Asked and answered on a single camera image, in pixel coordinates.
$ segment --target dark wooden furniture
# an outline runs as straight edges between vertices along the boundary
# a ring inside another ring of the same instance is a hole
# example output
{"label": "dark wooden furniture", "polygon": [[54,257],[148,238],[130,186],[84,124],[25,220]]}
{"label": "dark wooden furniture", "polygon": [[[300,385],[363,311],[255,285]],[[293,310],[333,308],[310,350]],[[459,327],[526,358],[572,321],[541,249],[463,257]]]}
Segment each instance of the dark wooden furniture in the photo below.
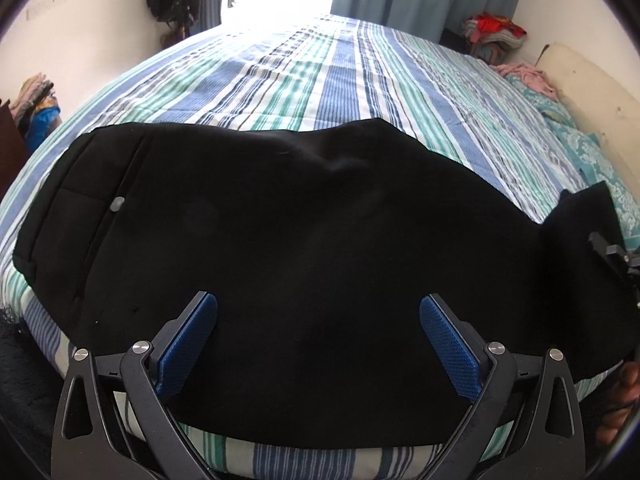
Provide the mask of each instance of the dark wooden furniture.
{"label": "dark wooden furniture", "polygon": [[442,31],[442,35],[438,43],[442,46],[446,46],[447,48],[450,48],[451,50],[455,50],[460,54],[469,53],[469,46],[468,46],[468,43],[466,42],[466,38],[464,38],[463,36],[460,36],[459,34],[456,34],[452,30],[449,30],[448,28],[445,28]]}
{"label": "dark wooden furniture", "polygon": [[29,158],[27,147],[9,111],[0,107],[0,200]]}

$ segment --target button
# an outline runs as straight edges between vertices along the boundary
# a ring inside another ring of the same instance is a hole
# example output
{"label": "button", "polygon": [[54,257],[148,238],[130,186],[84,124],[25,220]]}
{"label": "button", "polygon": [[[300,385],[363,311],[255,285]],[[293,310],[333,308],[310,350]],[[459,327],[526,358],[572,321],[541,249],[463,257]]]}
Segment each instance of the button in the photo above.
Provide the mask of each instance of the button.
{"label": "button", "polygon": [[84,361],[88,355],[89,351],[86,348],[81,348],[74,354],[74,359],[76,361]]}
{"label": "button", "polygon": [[498,343],[497,341],[489,343],[489,352],[491,352],[492,354],[502,355],[504,354],[505,350],[506,348],[502,343]]}
{"label": "button", "polygon": [[118,211],[120,211],[122,204],[124,204],[124,197],[117,196],[113,199],[113,202],[111,202],[111,206],[109,209],[111,209],[114,213],[117,213]]}
{"label": "button", "polygon": [[564,354],[559,351],[557,348],[552,348],[549,350],[549,357],[551,357],[554,361],[562,361],[564,359]]}

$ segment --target silver screw head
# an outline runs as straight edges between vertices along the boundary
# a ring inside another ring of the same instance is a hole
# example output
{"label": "silver screw head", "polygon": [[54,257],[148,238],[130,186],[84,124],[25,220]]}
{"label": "silver screw head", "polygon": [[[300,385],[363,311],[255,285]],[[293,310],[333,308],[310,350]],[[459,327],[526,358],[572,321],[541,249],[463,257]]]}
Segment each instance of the silver screw head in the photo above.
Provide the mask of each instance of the silver screw head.
{"label": "silver screw head", "polygon": [[133,344],[133,353],[134,354],[143,354],[147,350],[149,350],[149,341],[138,341]]}
{"label": "silver screw head", "polygon": [[502,355],[504,354],[505,350],[506,348],[502,343],[498,343],[497,341],[489,343],[489,352],[491,352],[492,354]]}
{"label": "silver screw head", "polygon": [[88,355],[89,355],[89,351],[86,348],[81,348],[79,350],[76,350],[76,353],[74,354],[74,359],[76,361],[83,361],[84,359],[87,358]]}
{"label": "silver screw head", "polygon": [[109,209],[111,209],[114,213],[117,213],[118,211],[120,211],[122,204],[124,204],[124,197],[117,196],[116,198],[113,199],[113,202],[111,202]]}
{"label": "silver screw head", "polygon": [[549,357],[551,357],[554,361],[562,361],[562,359],[564,359],[564,354],[557,348],[552,348],[551,350],[549,350]]}

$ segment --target wooden headboard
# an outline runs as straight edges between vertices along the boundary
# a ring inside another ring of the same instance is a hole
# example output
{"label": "wooden headboard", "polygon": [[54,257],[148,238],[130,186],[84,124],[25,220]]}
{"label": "wooden headboard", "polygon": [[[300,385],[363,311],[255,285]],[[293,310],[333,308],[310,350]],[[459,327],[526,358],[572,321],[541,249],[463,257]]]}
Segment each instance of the wooden headboard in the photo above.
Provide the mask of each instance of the wooden headboard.
{"label": "wooden headboard", "polygon": [[595,133],[605,156],[640,202],[640,103],[600,67],[555,43],[538,60],[562,104],[585,133]]}

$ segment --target pillowcase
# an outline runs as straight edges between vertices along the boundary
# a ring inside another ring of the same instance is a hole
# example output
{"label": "pillowcase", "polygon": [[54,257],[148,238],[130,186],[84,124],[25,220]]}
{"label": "pillowcase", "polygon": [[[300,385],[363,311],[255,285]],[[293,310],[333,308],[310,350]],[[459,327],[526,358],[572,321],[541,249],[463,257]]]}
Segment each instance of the pillowcase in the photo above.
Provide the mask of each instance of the pillowcase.
{"label": "pillowcase", "polygon": [[532,90],[516,75],[508,75],[505,79],[545,118],[551,119],[556,123],[564,124],[564,126],[568,126],[569,128],[578,128],[562,103],[554,101],[546,95]]}
{"label": "pillowcase", "polygon": [[569,158],[588,186],[604,181],[609,186],[620,228],[628,250],[640,245],[640,207],[622,182],[613,165],[607,160],[597,137],[576,128],[545,119],[547,126],[562,142]]}

